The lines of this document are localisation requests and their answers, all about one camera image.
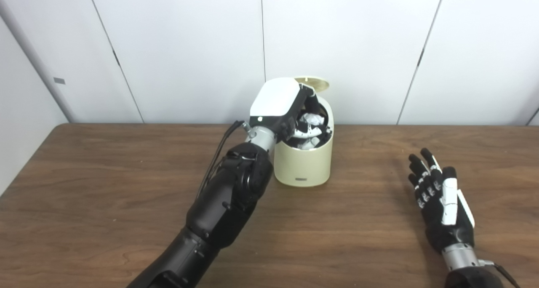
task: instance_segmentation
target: wire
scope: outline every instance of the wire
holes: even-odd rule
[[[213,175],[213,173],[215,172],[215,162],[217,161],[217,158],[219,157],[219,155],[221,155],[221,150],[223,148],[223,145],[225,144],[225,142],[227,141],[227,138],[229,138],[229,136],[238,128],[241,126],[241,124],[243,124],[244,121],[235,121],[230,127],[229,129],[227,129],[227,131],[225,132],[225,134],[223,135],[223,138],[221,139],[221,142],[219,142],[219,146],[217,146],[217,150],[215,151],[215,154],[213,156],[213,159],[211,160],[211,163],[210,163],[210,166],[208,167],[208,169],[206,170],[206,174],[204,175],[204,178],[202,179],[202,182],[200,183],[200,186],[198,187],[198,192],[197,192],[197,196],[196,198],[198,198],[200,196],[200,194],[202,193],[202,190],[204,190],[204,188],[206,187],[206,185],[208,184],[208,181],[210,180],[211,176]]]
[[[516,280],[514,278],[512,278],[512,276],[507,272],[507,270],[504,269],[504,267],[498,265],[498,264],[494,264],[494,267],[496,268],[496,270],[498,272],[500,272],[502,274],[502,276],[504,276],[513,286],[515,286],[516,288],[520,288],[520,286],[518,286],[518,284],[516,283]]]

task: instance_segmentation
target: trash can lid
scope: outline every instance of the trash can lid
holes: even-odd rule
[[[329,82],[325,79],[322,79],[321,77],[294,77],[294,79],[298,83],[304,83],[307,86],[311,86],[314,88],[314,90],[318,92],[322,92],[329,88]]]

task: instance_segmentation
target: robot finger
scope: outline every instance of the robot finger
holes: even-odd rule
[[[443,185],[441,203],[443,205],[443,215],[441,223],[443,225],[456,224],[458,212],[458,185],[456,182],[456,170],[453,167],[445,167],[443,173]]]
[[[430,171],[437,169],[441,173],[440,165],[436,161],[435,156],[427,148],[421,149],[421,155],[423,156],[425,161],[427,161]]]
[[[408,175],[408,180],[412,183],[412,186],[414,186],[414,196],[416,197],[417,205],[423,209],[423,207],[425,207],[425,200],[423,199],[425,190],[419,185],[416,175],[410,173],[410,175]]]
[[[415,154],[410,154],[408,160],[410,160],[410,169],[415,173],[416,176],[422,178],[430,175],[430,171],[425,163]]]
[[[436,188],[432,185],[432,178],[430,176],[426,176],[422,182],[419,183],[420,187],[423,188],[423,190],[427,191],[427,195],[431,198],[439,198],[441,195],[441,192],[437,191]]]
[[[421,149],[421,155],[425,158],[427,164],[429,165],[433,186],[437,191],[440,191],[443,184],[440,165],[436,161],[435,156],[427,148]]]

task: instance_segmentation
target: wood grain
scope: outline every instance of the wood grain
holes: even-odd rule
[[[0,197],[0,286],[125,287],[183,227],[225,129],[58,126]],[[534,287],[539,127],[341,125],[329,181],[272,179],[200,288],[442,288],[445,264],[406,178],[408,154],[422,147],[456,167],[477,254]]]

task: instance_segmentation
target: beige trash can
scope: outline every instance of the beige trash can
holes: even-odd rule
[[[296,77],[296,81],[312,86],[318,93],[327,89],[329,83],[319,77]],[[295,187],[313,187],[325,183],[331,173],[331,152],[333,150],[333,111],[324,98],[318,96],[322,113],[325,113],[330,139],[319,148],[301,150],[279,142],[275,146],[275,177],[283,184]]]

